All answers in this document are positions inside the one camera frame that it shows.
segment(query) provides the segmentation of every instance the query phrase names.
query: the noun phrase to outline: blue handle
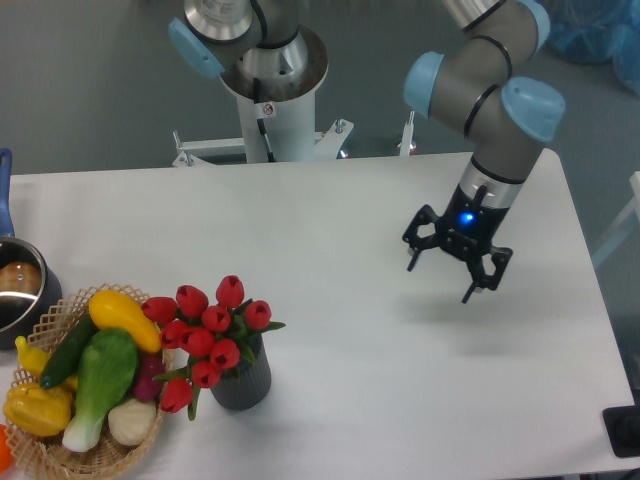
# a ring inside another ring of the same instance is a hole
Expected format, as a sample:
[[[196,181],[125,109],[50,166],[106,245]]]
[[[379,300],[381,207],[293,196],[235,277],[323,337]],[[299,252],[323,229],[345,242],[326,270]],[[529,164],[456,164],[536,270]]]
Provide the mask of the blue handle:
[[[15,236],[11,213],[9,213],[11,160],[11,150],[8,148],[0,149],[0,237]]]
[[[182,58],[200,75],[216,78],[224,72],[213,53],[177,18],[169,24],[169,38]]]

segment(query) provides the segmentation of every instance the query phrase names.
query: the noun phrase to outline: pot handle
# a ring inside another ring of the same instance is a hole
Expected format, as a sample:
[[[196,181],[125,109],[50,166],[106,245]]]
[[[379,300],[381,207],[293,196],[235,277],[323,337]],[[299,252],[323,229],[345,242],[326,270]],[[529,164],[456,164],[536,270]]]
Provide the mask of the pot handle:
[[[14,237],[15,230],[9,212],[9,185],[11,183],[11,150],[0,149],[0,237]]]

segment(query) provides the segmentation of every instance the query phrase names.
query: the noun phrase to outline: metal pot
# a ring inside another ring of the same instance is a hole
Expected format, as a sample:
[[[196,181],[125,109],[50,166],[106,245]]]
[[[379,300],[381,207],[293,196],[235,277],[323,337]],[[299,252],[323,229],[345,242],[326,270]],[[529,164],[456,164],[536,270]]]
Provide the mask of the metal pot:
[[[0,149],[0,350],[15,348],[40,316],[62,297],[60,282],[42,254],[15,238],[9,212],[11,151]]]

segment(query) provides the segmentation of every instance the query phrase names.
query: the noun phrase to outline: blue led light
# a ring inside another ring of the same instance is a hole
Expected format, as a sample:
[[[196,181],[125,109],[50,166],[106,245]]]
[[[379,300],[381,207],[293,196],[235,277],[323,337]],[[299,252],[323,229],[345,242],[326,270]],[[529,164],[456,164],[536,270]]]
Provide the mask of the blue led light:
[[[464,225],[464,226],[471,225],[475,219],[476,219],[476,216],[473,213],[464,212],[460,214],[461,225]]]

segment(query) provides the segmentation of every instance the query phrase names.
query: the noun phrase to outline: wicker basket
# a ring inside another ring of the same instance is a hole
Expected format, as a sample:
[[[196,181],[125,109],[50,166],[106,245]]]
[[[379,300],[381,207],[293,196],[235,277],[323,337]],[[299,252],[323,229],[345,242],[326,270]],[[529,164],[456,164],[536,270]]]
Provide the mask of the wicker basket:
[[[88,290],[80,290],[66,300],[49,309],[49,313],[40,318],[27,341],[49,353],[53,352],[66,332],[74,327],[82,314],[87,311],[88,301],[98,290],[116,290],[129,295],[138,304],[142,304],[149,295],[131,286],[102,285]],[[173,352],[163,351],[162,360],[170,370],[173,364]],[[14,372],[11,386],[36,382],[26,370]],[[147,452],[158,434],[164,412],[158,409],[156,419],[147,437],[136,447],[125,447],[116,442],[109,433],[105,421],[98,445],[86,453],[74,453],[62,446],[62,433],[55,437],[35,437],[7,422],[7,445],[11,448],[16,466],[34,479],[113,479],[131,468]]]

